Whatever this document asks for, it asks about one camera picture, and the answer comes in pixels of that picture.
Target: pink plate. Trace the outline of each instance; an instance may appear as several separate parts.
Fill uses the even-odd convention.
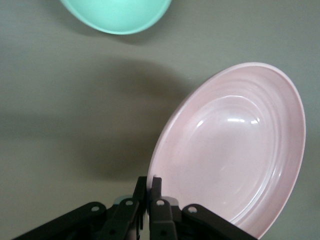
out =
[[[291,80],[264,63],[211,77],[166,124],[148,172],[180,208],[200,204],[256,238],[280,214],[302,163],[306,124]]]

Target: mint green bowl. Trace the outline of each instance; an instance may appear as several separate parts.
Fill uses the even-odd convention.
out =
[[[141,32],[155,24],[172,0],[60,0],[80,21],[108,34]]]

